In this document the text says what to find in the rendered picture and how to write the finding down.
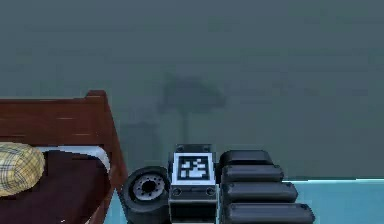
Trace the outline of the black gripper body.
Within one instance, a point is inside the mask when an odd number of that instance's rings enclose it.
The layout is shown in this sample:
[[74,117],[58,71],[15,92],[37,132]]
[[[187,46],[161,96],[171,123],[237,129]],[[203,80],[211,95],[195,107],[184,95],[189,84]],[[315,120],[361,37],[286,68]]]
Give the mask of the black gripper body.
[[131,173],[120,191],[127,224],[167,224],[168,191],[164,167],[147,166]]

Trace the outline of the dark red wooden bed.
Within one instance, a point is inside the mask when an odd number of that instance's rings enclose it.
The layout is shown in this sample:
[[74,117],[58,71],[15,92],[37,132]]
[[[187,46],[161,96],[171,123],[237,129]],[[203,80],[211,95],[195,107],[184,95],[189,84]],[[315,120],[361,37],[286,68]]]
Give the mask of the dark red wooden bed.
[[0,146],[39,149],[38,183],[0,197],[0,224],[103,224],[113,193],[127,177],[107,95],[0,99]]

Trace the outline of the yellow checked pillow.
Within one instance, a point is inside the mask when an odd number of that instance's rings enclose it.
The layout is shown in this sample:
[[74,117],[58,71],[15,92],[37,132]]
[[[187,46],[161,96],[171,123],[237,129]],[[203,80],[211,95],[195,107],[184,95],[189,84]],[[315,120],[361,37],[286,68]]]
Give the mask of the yellow checked pillow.
[[23,143],[0,142],[0,197],[34,187],[43,175],[44,154]]

